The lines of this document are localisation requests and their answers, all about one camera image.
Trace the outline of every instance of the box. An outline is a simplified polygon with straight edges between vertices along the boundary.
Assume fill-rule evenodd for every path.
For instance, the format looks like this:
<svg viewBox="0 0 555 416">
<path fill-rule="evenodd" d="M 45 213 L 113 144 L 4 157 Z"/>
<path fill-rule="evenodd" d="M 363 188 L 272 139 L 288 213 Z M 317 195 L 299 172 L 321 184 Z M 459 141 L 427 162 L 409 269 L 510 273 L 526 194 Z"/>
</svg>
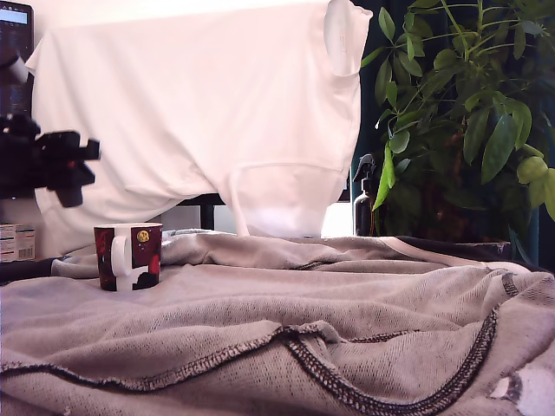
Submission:
<svg viewBox="0 0 555 416">
<path fill-rule="evenodd" d="M 35 259 L 32 224 L 0 224 L 0 263 Z"/>
</svg>

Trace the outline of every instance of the computer screen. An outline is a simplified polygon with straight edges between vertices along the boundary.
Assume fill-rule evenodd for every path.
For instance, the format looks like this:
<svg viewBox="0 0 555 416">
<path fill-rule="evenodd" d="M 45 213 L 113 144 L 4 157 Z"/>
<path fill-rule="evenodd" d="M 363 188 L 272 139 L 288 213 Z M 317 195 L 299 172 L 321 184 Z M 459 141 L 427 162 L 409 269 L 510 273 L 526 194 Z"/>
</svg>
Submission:
<svg viewBox="0 0 555 416">
<path fill-rule="evenodd" d="M 33 53 L 33 9 L 27 4 L 0 2 L 0 55 L 14 49 L 24 61 Z M 0 114 L 29 114 L 33 77 L 25 85 L 0 88 Z"/>
</svg>

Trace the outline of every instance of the gray blanket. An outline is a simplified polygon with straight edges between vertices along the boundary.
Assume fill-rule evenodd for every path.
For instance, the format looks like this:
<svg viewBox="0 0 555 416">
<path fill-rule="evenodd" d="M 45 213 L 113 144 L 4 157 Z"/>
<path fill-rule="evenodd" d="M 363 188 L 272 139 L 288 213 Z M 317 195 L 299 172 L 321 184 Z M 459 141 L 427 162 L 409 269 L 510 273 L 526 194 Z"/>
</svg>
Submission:
<svg viewBox="0 0 555 416">
<path fill-rule="evenodd" d="M 394 238 L 183 235 L 162 262 L 135 292 L 2 288 L 2 415 L 553 415 L 548 273 Z"/>
</svg>

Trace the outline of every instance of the potted plant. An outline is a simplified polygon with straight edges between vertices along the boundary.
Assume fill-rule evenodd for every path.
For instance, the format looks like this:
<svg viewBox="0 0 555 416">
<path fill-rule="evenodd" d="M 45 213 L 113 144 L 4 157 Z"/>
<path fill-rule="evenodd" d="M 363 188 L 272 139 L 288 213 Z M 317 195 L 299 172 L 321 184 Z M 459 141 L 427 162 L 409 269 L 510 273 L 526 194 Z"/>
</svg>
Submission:
<svg viewBox="0 0 555 416">
<path fill-rule="evenodd" d="M 555 219 L 545 109 L 555 97 L 555 2 L 472 1 L 417 0 L 402 28 L 380 11 L 389 45 L 362 66 L 379 66 L 375 98 L 387 106 L 376 125 L 382 235 L 508 241 L 526 234 L 539 205 Z M 434 33 L 441 16 L 449 29 Z"/>
</svg>

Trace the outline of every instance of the spray nozzle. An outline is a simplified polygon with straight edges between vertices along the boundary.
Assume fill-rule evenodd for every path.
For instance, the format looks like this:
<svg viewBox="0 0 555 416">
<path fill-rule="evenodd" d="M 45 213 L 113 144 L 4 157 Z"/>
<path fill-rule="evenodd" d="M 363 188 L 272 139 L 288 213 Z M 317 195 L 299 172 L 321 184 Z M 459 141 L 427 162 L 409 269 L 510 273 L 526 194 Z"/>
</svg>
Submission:
<svg viewBox="0 0 555 416">
<path fill-rule="evenodd" d="M 353 182 L 358 182 L 362 179 L 371 179 L 374 176 L 375 168 L 376 162 L 374 155 L 372 153 L 365 154 L 361 157 Z"/>
</svg>

